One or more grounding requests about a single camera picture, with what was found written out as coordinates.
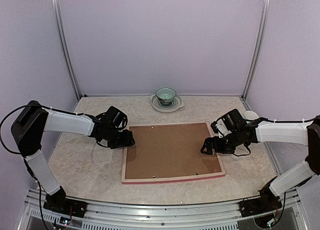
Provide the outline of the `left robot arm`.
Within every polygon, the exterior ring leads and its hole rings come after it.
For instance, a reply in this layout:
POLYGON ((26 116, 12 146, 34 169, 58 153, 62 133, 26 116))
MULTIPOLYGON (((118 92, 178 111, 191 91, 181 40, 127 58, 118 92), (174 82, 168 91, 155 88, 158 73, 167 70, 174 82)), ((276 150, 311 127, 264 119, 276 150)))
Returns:
POLYGON ((50 196, 50 204, 63 213, 70 208, 65 191, 58 183, 42 152, 43 136, 49 132, 60 137, 75 134, 95 139, 97 145, 109 149, 135 145, 132 131, 127 129, 128 117, 114 106, 98 115, 73 113, 30 101, 8 113, 1 124, 14 113, 19 115, 11 125, 11 135, 17 151, 11 150, 3 139, 0 143, 11 154, 19 155, 40 189, 50 196))

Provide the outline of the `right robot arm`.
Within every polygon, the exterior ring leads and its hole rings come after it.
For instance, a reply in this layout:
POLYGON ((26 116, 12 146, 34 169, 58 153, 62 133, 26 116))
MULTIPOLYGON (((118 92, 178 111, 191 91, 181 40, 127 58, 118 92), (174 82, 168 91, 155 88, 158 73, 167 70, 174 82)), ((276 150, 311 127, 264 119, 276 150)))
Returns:
POLYGON ((264 117, 253 120, 245 119, 237 109, 233 109, 221 116, 223 127, 218 121, 211 123, 210 127, 216 134, 205 139, 200 150, 202 154, 213 155, 235 154, 238 146, 246 149, 252 143, 279 142, 293 143, 308 148, 307 157, 296 166, 277 176, 267 183, 256 200, 256 208, 266 212, 271 208, 275 198, 287 190, 320 173, 320 118, 316 116, 309 120, 277 121, 264 117))

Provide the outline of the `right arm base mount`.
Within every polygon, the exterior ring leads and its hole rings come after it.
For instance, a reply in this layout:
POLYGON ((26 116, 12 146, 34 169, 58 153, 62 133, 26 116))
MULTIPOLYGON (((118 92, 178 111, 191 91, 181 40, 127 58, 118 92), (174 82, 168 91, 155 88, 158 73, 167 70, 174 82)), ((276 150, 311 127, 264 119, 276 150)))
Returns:
POLYGON ((275 211, 283 207, 279 196, 275 196, 269 186, 264 186, 259 190, 259 197, 243 200, 239 203, 241 216, 249 217, 258 214, 275 211))

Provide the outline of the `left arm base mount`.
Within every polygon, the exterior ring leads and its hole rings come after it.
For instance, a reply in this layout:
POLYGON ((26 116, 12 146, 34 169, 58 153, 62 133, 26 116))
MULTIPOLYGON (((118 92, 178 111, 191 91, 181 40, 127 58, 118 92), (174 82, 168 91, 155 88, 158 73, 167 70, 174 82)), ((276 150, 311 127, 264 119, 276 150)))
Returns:
POLYGON ((69 199, 63 188, 53 195, 46 194, 43 207, 55 213, 70 217, 84 218, 88 204, 84 201, 69 199))

